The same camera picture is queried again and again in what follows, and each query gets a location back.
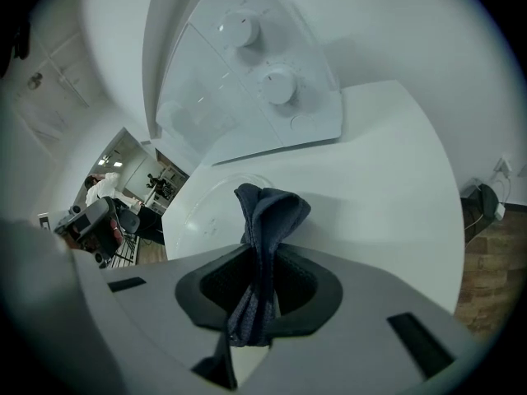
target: folded fabric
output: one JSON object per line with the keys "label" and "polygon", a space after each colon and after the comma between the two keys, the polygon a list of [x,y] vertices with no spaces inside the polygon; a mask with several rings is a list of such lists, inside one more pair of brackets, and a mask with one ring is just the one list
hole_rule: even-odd
{"label": "folded fabric", "polygon": [[245,217],[241,243],[250,244],[254,276],[229,317],[232,346],[267,346],[266,327],[275,318],[273,260],[278,245],[309,215],[300,196],[275,188],[242,184],[235,190]]}

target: round table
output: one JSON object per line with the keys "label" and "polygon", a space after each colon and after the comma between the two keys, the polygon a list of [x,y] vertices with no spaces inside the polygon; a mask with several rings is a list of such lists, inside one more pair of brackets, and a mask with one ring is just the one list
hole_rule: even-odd
{"label": "round table", "polygon": [[[203,195],[222,180],[255,174],[312,207],[286,243],[382,268],[453,313],[463,274],[463,218],[436,132],[396,81],[348,87],[342,95],[338,140],[200,165],[163,216],[168,259],[195,254],[181,253],[178,240]],[[239,211],[236,226],[220,224],[214,238],[196,235],[196,248],[240,242],[241,209],[234,194],[224,199],[225,221]]]}

